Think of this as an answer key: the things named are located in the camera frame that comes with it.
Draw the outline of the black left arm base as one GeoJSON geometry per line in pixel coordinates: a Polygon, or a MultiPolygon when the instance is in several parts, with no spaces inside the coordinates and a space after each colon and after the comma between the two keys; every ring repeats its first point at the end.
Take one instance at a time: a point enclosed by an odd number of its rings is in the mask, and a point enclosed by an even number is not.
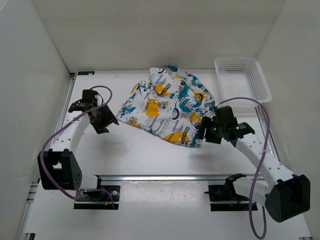
{"type": "Polygon", "coordinates": [[[74,201],[73,208],[75,210],[118,210],[120,205],[121,186],[115,183],[104,183],[101,187],[107,191],[111,197],[105,191],[98,192],[77,192],[74,201]]]}

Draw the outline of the white printed shorts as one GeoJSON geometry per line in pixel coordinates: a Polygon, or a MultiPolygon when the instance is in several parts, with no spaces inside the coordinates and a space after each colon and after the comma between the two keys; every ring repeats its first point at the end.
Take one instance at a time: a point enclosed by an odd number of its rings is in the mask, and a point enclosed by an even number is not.
{"type": "Polygon", "coordinates": [[[149,70],[122,104],[116,118],[169,143],[200,147],[202,119],[212,117],[215,98],[194,75],[172,65],[149,70]]]}

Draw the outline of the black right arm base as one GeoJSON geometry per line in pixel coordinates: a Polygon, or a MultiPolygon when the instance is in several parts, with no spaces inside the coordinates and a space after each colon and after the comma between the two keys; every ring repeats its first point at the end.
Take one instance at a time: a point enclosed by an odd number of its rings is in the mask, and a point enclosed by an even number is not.
{"type": "Polygon", "coordinates": [[[235,192],[233,183],[246,177],[243,173],[231,175],[225,179],[224,184],[211,184],[204,192],[209,196],[211,212],[247,212],[249,198],[235,192]]]}

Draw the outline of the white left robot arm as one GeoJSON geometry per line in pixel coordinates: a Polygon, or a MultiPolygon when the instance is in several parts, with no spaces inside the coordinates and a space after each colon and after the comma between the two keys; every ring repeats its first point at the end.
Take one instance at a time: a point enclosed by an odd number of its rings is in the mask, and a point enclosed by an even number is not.
{"type": "Polygon", "coordinates": [[[105,188],[99,176],[87,175],[76,160],[76,151],[86,128],[91,125],[97,134],[108,133],[110,124],[118,121],[107,105],[99,101],[99,93],[85,90],[89,95],[71,104],[65,130],[57,134],[56,140],[48,150],[39,153],[37,161],[42,187],[45,190],[87,190],[93,200],[100,200],[105,188]]]}

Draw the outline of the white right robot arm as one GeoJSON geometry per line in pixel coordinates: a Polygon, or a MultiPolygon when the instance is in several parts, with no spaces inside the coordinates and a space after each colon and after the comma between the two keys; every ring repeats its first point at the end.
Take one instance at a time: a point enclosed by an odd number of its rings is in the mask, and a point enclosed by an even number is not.
{"type": "Polygon", "coordinates": [[[304,175],[296,175],[282,165],[264,144],[253,128],[234,118],[218,122],[216,117],[204,117],[197,138],[209,143],[230,142],[256,167],[267,183],[256,183],[252,199],[258,202],[278,223],[310,210],[311,183],[304,175]]]}

